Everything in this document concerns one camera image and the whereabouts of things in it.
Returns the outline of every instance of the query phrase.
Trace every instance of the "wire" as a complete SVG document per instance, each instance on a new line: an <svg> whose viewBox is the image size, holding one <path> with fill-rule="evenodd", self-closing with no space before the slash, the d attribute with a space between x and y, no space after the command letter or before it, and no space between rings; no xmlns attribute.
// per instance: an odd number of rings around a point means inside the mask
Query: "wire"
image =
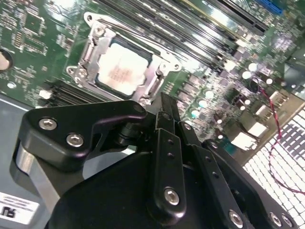
<svg viewBox="0 0 305 229"><path fill-rule="evenodd" d="M270 104L270 108L272 110L272 113L273 113L273 117L275 119L275 124L276 124L276 127L277 127L277 132L278 132L278 135L277 135L277 138L276 138L276 141L275 143L273 143L273 145L271 146L270 150L269 150L269 160L268 160L268 165L269 165L269 173L271 175L271 177L275 180L275 182L280 185L281 187L291 191L291 192L294 192L294 193L300 193L300 194L303 194L305 195L305 192L301 191L301 190L296 190L296 189L293 189L293 188L290 188L288 187L286 184L284 184L283 182L279 181L274 173L272 172L271 170L271 167L272 167L272 158L274 158L274 156L272 155L272 151L275 149L276 145L277 144L280 144L280 140L282 139L282 132L281 132L281 127L280 127L280 124L279 124L279 121L278 121L278 115L277 113L275 112L275 106L272 102L272 100L269 98L269 96L267 95L266 91L260 87L260 91L262 92L262 94L266 97L266 99L269 101L269 104Z"/></svg>

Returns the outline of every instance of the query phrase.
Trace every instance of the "silver screw head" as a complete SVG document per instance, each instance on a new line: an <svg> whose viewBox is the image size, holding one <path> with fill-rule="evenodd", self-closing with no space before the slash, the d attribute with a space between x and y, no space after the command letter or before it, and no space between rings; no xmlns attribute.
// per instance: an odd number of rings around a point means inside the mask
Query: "silver screw head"
<svg viewBox="0 0 305 229"><path fill-rule="evenodd" d="M187 130L191 130L191 126L188 125L187 123L184 123L184 127L185 127Z"/></svg>
<svg viewBox="0 0 305 229"><path fill-rule="evenodd" d="M230 210L229 217L232 223L235 224L235 226L237 226L238 228L243 228L244 223L242 221L242 218L240 218L240 216L235 211Z"/></svg>
<svg viewBox="0 0 305 229"><path fill-rule="evenodd" d="M83 79L83 78L86 78L87 77L87 71L85 69L80 69L79 72L78 72L78 76Z"/></svg>
<svg viewBox="0 0 305 229"><path fill-rule="evenodd" d="M167 202L171 205L178 205L179 204L179 196L178 194L171 188L167 188L164 191L164 197Z"/></svg>
<svg viewBox="0 0 305 229"><path fill-rule="evenodd" d="M276 224L279 227L282 226L282 222L280 221L280 219L274 213L270 212L270 217L271 217L271 220L274 224Z"/></svg>
<svg viewBox="0 0 305 229"><path fill-rule="evenodd" d="M81 147L84 144L83 138L76 134L68 135L66 140L72 147Z"/></svg>
<svg viewBox="0 0 305 229"><path fill-rule="evenodd" d="M211 142L211 146L215 149L217 149L217 144L215 142Z"/></svg>
<svg viewBox="0 0 305 229"><path fill-rule="evenodd" d="M98 26L94 29L94 33L98 37L102 36L104 34L104 32L105 32L104 28L100 27L100 26Z"/></svg>
<svg viewBox="0 0 305 229"><path fill-rule="evenodd" d="M54 130L57 127L57 123L50 118L43 118L39 121L39 127L43 130Z"/></svg>
<svg viewBox="0 0 305 229"><path fill-rule="evenodd" d="M145 110L142 106L140 106L139 104L136 104L133 106L133 108L137 111L137 112L140 112L140 113L143 113Z"/></svg>
<svg viewBox="0 0 305 229"><path fill-rule="evenodd" d="M284 222L286 224L288 224L288 226L290 226L291 228L293 227L291 220L286 215L282 214L282 218L283 218Z"/></svg>
<svg viewBox="0 0 305 229"><path fill-rule="evenodd" d="M171 119L170 115L166 112L163 112L163 117L166 118L167 120Z"/></svg>

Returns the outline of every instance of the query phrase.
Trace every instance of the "white label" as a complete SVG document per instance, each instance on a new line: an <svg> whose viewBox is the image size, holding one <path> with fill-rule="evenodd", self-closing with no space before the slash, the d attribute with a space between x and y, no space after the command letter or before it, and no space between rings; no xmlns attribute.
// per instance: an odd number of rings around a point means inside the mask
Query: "white label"
<svg viewBox="0 0 305 229"><path fill-rule="evenodd" d="M0 192L0 218L30 224L39 204Z"/></svg>

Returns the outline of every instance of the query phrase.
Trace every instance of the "ventilation grille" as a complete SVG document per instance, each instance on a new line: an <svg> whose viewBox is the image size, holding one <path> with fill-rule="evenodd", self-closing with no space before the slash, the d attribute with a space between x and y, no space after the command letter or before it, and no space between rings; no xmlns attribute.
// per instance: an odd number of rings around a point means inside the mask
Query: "ventilation grille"
<svg viewBox="0 0 305 229"><path fill-rule="evenodd" d="M286 186L305 192L304 109L283 127L282 136L281 144L277 144L272 152L272 171ZM244 169L289 212L300 229L305 229L305 195L279 186L269 173L269 150L276 138L277 135L249 160Z"/></svg>

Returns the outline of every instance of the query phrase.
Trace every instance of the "connector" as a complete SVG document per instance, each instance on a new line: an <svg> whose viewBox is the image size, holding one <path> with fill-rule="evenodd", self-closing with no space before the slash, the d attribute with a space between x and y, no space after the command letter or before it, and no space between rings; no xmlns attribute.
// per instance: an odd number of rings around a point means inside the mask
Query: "connector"
<svg viewBox="0 0 305 229"><path fill-rule="evenodd" d="M276 5L274 5L272 2L268 0L255 0L257 3L261 4L266 10L271 12L272 14L276 15L282 15L283 10Z"/></svg>

